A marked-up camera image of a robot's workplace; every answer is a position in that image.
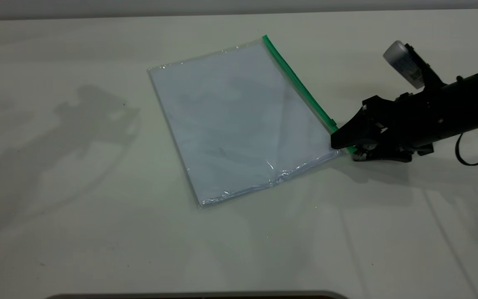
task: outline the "dark object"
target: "dark object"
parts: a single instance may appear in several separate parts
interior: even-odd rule
[[[433,142],[478,128],[478,74],[446,85],[430,66],[406,44],[395,42],[385,58],[414,86],[425,89],[404,93],[395,101],[373,96],[357,114],[332,134],[332,147],[355,146],[355,161],[388,159],[412,161],[412,154],[433,152]],[[459,155],[459,141],[456,155]]]

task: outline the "table surface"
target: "table surface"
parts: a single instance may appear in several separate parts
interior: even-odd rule
[[[415,92],[394,40],[446,83],[478,72],[478,10],[0,21],[0,298],[478,298],[478,167],[455,138],[197,208],[146,69],[264,34],[340,125]],[[478,159],[476,132],[462,150]]]

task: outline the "plastic zipper bag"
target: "plastic zipper bag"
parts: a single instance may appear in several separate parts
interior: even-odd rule
[[[341,154],[330,146],[336,123],[267,36],[148,73],[201,206]]]

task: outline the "green zipper seal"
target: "green zipper seal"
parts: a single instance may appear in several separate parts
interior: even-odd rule
[[[338,130],[337,123],[328,116],[328,114],[326,113],[326,111],[324,111],[324,109],[322,109],[322,107],[320,107],[315,98],[311,95],[305,85],[303,85],[300,79],[298,79],[298,76],[287,64],[285,59],[281,57],[280,53],[278,52],[278,50],[276,50],[271,40],[269,40],[269,37],[266,35],[263,36],[263,42],[265,43],[265,46],[267,47],[268,51],[273,56],[274,60],[278,63],[279,67],[283,70],[285,74],[287,74],[290,81],[292,81],[296,90],[300,93],[300,95],[302,95],[302,98],[306,100],[307,104],[313,110],[313,112],[317,114],[317,117],[320,118],[324,127],[326,127],[328,133],[333,134],[334,132],[336,132]],[[350,153],[357,151],[357,149],[353,146],[350,146],[347,149]]]

